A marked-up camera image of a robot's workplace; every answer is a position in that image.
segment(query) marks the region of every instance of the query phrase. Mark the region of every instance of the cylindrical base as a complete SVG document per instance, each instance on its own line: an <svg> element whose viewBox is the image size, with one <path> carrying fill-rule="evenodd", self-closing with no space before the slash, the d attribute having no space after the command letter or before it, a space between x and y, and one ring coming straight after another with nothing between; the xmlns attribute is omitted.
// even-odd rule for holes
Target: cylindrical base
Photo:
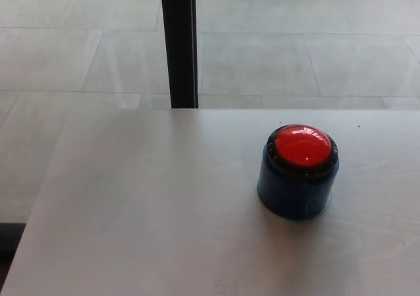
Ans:
<svg viewBox="0 0 420 296"><path fill-rule="evenodd" d="M331 174L320 181L294 181L274 170L265 146L257 186L258 195L269 210L281 217L294 221L311 219L326 208L338 170L339 160Z"/></svg>

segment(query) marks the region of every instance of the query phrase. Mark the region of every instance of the metal post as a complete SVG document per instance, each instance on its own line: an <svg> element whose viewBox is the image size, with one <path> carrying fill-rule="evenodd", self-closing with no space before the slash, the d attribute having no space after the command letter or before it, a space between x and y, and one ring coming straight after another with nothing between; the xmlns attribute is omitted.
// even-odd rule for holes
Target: metal post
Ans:
<svg viewBox="0 0 420 296"><path fill-rule="evenodd" d="M0 263L11 262L26 224L0 223Z"/></svg>
<svg viewBox="0 0 420 296"><path fill-rule="evenodd" d="M162 0L172 108L198 108L196 0Z"/></svg>

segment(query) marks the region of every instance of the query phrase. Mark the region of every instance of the table surface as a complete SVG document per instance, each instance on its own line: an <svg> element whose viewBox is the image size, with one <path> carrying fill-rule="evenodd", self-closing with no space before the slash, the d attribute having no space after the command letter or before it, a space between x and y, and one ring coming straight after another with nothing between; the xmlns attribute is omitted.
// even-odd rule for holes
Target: table surface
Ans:
<svg viewBox="0 0 420 296"><path fill-rule="evenodd" d="M255 190L281 125L330 134L328 210L285 221ZM420 113L75 112L2 296L359 296L420 290Z"/></svg>

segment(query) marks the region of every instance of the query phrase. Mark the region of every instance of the gray floor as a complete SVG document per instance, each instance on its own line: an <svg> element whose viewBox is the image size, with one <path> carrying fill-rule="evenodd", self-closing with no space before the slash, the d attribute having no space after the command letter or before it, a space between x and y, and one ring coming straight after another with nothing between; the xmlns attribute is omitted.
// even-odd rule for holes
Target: gray floor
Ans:
<svg viewBox="0 0 420 296"><path fill-rule="evenodd" d="M197 0L202 108L420 109L420 0ZM168 108L160 0L0 0L0 222L73 109Z"/></svg>

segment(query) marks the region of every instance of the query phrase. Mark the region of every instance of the button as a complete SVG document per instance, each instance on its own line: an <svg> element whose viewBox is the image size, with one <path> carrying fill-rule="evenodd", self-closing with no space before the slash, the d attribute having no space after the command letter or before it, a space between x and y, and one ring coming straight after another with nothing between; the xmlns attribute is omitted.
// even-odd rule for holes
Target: button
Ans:
<svg viewBox="0 0 420 296"><path fill-rule="evenodd" d="M277 133L277 153L284 160L301 167L322 164L331 153L328 136L307 125L290 125Z"/></svg>

